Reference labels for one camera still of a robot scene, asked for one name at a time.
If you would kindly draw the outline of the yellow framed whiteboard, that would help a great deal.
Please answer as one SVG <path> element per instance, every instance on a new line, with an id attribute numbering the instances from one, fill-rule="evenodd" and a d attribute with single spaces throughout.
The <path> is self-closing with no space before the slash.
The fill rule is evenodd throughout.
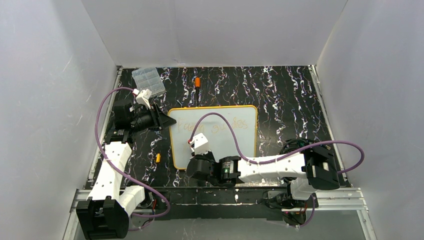
<path id="1" fill-rule="evenodd" d="M 176 120 L 169 128 L 173 165 L 178 170 L 185 170 L 189 164 L 191 150 L 188 140 L 196 123 L 208 113 L 218 113 L 225 117 L 233 129 L 238 146 L 246 157 L 254 157 L 257 149 L 258 110 L 253 105 L 209 106 L 172 108 L 168 116 Z M 209 142 L 214 158 L 218 161 L 227 156 L 237 156 L 238 152 L 225 121 L 217 115 L 204 118 L 195 129 L 195 134 L 202 133 Z"/>

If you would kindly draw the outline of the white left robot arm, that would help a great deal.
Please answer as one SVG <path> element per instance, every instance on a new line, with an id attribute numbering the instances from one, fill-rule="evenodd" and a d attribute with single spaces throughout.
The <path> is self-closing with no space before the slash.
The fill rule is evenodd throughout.
<path id="1" fill-rule="evenodd" d="M 130 216 L 145 198 L 145 188 L 127 186 L 121 190 L 123 173 L 132 154 L 133 135 L 139 131 L 160 131 L 176 120 L 157 104 L 133 106 L 131 100 L 119 100 L 112 107 L 112 126 L 104 143 L 103 162 L 86 200 L 79 201 L 76 214 L 87 240 L 123 239 L 130 228 Z"/>

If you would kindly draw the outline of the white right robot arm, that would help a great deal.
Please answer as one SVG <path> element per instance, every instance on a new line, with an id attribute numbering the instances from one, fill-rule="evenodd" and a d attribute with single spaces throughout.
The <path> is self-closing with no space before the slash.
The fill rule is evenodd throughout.
<path id="1" fill-rule="evenodd" d="M 227 156 L 215 160 L 211 151 L 194 155 L 186 168 L 191 178 L 215 187 L 232 188 L 236 184 L 265 179 L 289 178 L 287 196 L 306 201 L 317 190 L 340 187 L 334 154 L 324 145 L 310 144 L 283 155 L 249 157 Z"/>

